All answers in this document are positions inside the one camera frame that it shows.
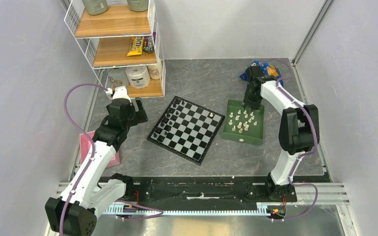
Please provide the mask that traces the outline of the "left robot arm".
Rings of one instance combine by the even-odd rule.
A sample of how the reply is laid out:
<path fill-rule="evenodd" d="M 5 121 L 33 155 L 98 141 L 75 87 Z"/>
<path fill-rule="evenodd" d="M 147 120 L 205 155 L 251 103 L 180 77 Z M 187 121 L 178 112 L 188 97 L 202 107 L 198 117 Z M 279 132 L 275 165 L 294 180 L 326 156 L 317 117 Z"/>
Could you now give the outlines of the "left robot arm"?
<path fill-rule="evenodd" d="M 120 198 L 130 200 L 135 193 L 133 178 L 121 174 L 112 175 L 105 186 L 94 191 L 130 128 L 148 120 L 141 99 L 133 104 L 125 86 L 105 91 L 112 96 L 112 102 L 94 135 L 83 132 L 91 143 L 84 162 L 60 196 L 49 198 L 45 204 L 50 228 L 61 236 L 90 236 L 97 219 L 109 206 Z"/>

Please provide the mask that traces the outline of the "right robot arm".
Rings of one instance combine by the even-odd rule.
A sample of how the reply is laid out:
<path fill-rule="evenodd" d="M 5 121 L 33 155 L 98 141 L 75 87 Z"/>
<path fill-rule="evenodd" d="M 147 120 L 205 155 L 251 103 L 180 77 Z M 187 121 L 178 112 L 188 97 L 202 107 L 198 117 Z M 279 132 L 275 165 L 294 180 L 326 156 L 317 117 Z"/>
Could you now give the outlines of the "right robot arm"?
<path fill-rule="evenodd" d="M 274 169 L 266 179 L 264 194 L 270 201 L 294 191 L 294 173 L 306 155 L 317 149 L 319 142 L 318 108 L 292 96 L 274 76 L 266 76 L 259 65 L 245 71 L 247 89 L 244 106 L 257 110 L 262 100 L 268 101 L 281 115 L 279 143 L 282 148 Z"/>

